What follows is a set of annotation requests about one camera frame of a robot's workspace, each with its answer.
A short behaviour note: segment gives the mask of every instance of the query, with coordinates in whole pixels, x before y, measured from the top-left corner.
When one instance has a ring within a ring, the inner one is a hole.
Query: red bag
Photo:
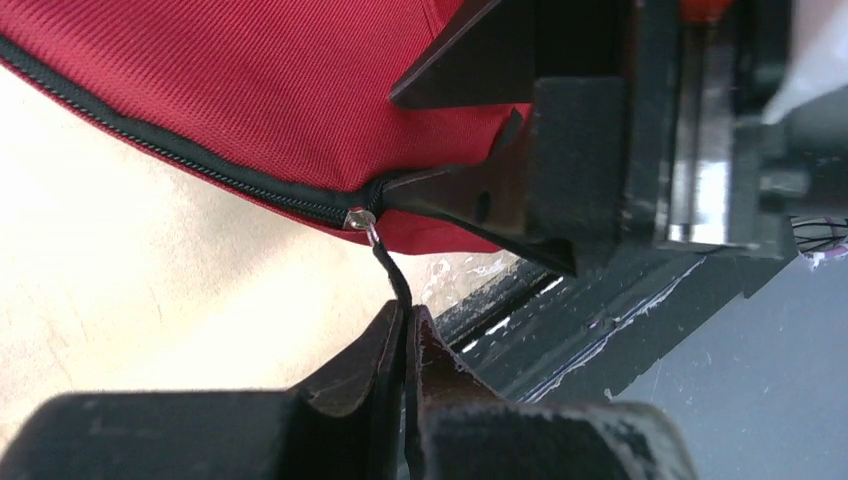
[[[348,208],[382,213],[393,174],[482,161],[512,110],[389,103],[460,2],[0,0],[0,58],[107,133],[365,243],[341,230]],[[385,212],[378,227],[403,253],[496,249],[407,213]]]

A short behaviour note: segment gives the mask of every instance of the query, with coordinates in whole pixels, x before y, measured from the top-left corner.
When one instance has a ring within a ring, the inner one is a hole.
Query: black zipper pull cord
[[[386,246],[380,240],[380,236],[377,234],[376,223],[377,218],[374,214],[364,208],[350,209],[347,218],[345,218],[345,228],[363,230],[368,235],[368,243],[371,244],[371,251],[377,257],[380,265],[386,269],[386,273],[389,274],[389,282],[392,284],[392,289],[395,291],[401,308],[403,308],[404,312],[411,313],[412,291],[409,289],[409,283],[406,281],[406,277],[403,276],[403,272],[400,271],[397,263],[389,255]]]

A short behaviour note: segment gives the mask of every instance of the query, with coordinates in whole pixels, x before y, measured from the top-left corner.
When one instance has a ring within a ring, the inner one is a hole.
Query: floor
[[[391,297],[368,249],[0,92],[0,451],[62,392],[291,385]],[[398,259],[434,314],[512,261]]]

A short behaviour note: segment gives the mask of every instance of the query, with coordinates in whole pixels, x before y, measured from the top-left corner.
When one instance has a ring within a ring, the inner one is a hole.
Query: zipper slider
[[[368,235],[368,243],[371,246],[380,243],[380,236],[377,235],[377,217],[373,213],[361,207],[351,208],[347,211],[345,217],[345,230],[362,230]]]

